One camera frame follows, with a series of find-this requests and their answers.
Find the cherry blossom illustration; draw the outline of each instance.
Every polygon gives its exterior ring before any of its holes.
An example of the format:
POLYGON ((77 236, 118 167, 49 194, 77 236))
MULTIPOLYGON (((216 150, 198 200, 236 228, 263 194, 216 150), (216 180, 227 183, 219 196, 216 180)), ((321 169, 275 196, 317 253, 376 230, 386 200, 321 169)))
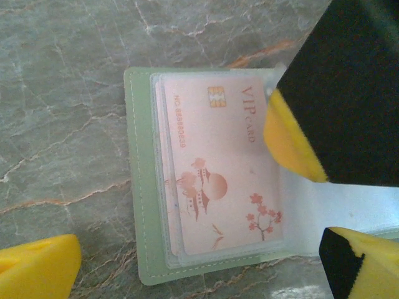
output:
POLYGON ((252 194, 250 197, 251 204, 257 205, 257 215, 249 213, 246 219, 249 223, 249 230, 260 230, 262 235, 262 241, 265 240, 265 233, 271 234, 273 232, 273 224, 281 222, 282 213, 276 212, 273 209, 267 209, 263 204, 263 197, 258 193, 252 194))
POLYGON ((191 164, 193 172, 185 171, 176 180, 187 198, 187 212, 195 212, 195 219, 207 212, 210 201, 218 201, 227 193, 227 181, 218 173, 211 173, 205 166, 205 160, 196 158, 191 164))

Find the yellow sponge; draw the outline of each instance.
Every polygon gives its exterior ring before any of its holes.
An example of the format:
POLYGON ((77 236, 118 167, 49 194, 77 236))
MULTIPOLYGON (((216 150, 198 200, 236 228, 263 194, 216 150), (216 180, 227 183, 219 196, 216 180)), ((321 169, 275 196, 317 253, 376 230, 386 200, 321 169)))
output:
POLYGON ((74 235, 0 250, 0 298, 66 299, 80 268, 74 235))
POLYGON ((335 299, 399 298, 399 243, 340 227, 319 249, 335 299))
POLYGON ((263 134, 270 153, 281 166, 314 182, 328 180, 311 144, 278 89, 270 96, 263 134))

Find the gray marble countertop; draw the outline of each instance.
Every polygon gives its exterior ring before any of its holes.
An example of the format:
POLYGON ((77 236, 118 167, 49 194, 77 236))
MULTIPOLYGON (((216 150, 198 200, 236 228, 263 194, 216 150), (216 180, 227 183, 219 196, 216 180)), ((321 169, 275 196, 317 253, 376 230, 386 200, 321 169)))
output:
POLYGON ((332 298, 296 257, 137 274, 123 71, 289 64, 329 0, 0 1, 0 248, 76 234, 71 298, 332 298))

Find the yellow and black sponge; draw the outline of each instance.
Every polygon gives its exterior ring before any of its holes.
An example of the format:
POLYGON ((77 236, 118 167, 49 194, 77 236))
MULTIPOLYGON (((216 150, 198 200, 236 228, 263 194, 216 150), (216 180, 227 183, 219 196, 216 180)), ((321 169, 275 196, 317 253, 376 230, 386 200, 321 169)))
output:
POLYGON ((399 298, 398 242, 329 227, 319 254, 335 299, 399 298))
POLYGON ((333 0, 271 95, 264 137, 316 182, 399 186, 399 1, 333 0))

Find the green card holder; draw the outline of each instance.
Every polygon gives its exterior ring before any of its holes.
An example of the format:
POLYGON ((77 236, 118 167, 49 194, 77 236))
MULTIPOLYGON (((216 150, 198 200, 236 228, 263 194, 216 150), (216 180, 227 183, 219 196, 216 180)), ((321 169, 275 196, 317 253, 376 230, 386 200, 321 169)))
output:
MULTIPOLYGON (((204 263, 195 267, 170 269, 166 266, 158 190, 156 187, 150 76, 153 73, 184 71, 187 72, 186 69, 135 67, 128 69, 124 75, 138 269, 140 280, 145 285, 155 285, 192 275, 250 265, 292 255, 291 252, 274 252, 204 263)), ((190 69, 190 72, 194 71, 204 71, 204 69, 190 69)))
POLYGON ((231 259, 199 263, 190 267, 168 267, 156 171, 151 76, 208 71, 251 72, 264 79, 271 73, 270 69, 133 67, 124 74, 138 272, 145 285, 156 285, 293 255, 318 256, 323 231, 329 226, 346 227, 386 239, 399 238, 399 188, 316 184, 280 168, 276 176, 280 182, 280 200, 285 221, 284 242, 279 250, 252 255, 243 252, 242 256, 231 259))

